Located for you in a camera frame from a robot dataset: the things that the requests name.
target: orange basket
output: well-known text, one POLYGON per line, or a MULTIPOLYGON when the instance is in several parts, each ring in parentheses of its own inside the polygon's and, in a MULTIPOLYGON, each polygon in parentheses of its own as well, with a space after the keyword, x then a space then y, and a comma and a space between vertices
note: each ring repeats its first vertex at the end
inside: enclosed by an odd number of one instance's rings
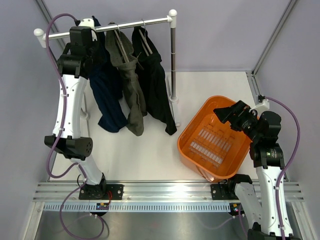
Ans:
POLYGON ((251 140, 214 114, 235 102, 224 96, 210 97, 178 138, 181 162, 209 182, 234 176, 250 147, 251 140))

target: white pipe connector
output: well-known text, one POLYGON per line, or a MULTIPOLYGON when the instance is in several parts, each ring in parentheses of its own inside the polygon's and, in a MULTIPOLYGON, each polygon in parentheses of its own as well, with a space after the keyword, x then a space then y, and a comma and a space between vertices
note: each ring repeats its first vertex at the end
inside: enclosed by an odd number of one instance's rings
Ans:
POLYGON ((171 9, 169 11, 169 17, 171 18, 170 21, 170 28, 175 29, 177 27, 177 11, 175 9, 171 9))
POLYGON ((36 36, 41 46, 45 49, 46 48, 46 41, 44 40, 45 32, 41 28, 36 28, 33 31, 33 34, 36 36))

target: vertical metal pole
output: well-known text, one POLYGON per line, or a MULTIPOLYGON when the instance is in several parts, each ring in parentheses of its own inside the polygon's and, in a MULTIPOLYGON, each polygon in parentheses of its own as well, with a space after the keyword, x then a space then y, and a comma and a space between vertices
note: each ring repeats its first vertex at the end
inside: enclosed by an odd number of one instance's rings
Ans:
POLYGON ((171 99, 176 99, 176 28, 170 28, 171 37, 171 99))

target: white table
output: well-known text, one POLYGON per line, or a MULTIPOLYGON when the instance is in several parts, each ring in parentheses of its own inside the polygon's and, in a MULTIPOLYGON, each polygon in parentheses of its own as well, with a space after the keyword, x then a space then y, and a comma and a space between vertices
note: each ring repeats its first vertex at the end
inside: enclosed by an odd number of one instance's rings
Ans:
MULTIPOLYGON (((102 116, 95 102, 89 83, 85 89, 87 111, 90 113, 89 132, 93 139, 92 156, 107 180, 115 181, 176 181, 203 180, 180 162, 177 140, 204 102, 211 96, 222 95, 235 102, 242 100, 254 106, 254 99, 245 72, 177 72, 176 95, 181 126, 169 136, 166 125, 151 117, 144 117, 144 132, 135 136, 126 127, 118 133, 110 133, 98 126, 102 116)), ((121 106, 125 115, 129 113, 124 99, 121 106)), ((81 120, 82 136, 88 136, 87 123, 81 120)), ((53 174, 58 175, 71 164, 58 154, 53 174)), ((249 154, 238 173, 257 179, 253 161, 249 154)), ((76 180, 79 175, 74 167, 60 181, 76 180)))

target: hanging clothes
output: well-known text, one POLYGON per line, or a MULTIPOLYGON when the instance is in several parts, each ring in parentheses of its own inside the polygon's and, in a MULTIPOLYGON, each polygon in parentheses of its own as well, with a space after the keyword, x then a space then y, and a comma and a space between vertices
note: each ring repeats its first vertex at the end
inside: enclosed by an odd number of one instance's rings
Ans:
POLYGON ((138 60, 133 56, 133 46, 123 32, 111 30, 106 32, 105 48, 110 53, 112 65, 118 68, 122 78, 123 95, 130 108, 127 128, 136 136, 141 136, 147 107, 135 73, 138 60))
POLYGON ((136 73, 145 97, 146 109, 155 119, 165 123, 165 132, 172 135, 177 128, 169 105, 166 75, 161 66, 161 56, 149 39, 148 32, 140 26, 134 28, 132 44, 134 55, 144 68, 137 67, 136 73))
MULTIPOLYGON (((92 16, 94 26, 101 26, 92 16)), ((112 66, 110 55, 105 50, 103 32, 97 34, 99 41, 98 64, 93 66, 89 74, 89 83, 94 99, 102 113, 98 125, 110 133, 117 133, 128 124, 122 112, 118 99, 122 98, 121 77, 118 70, 112 66)))

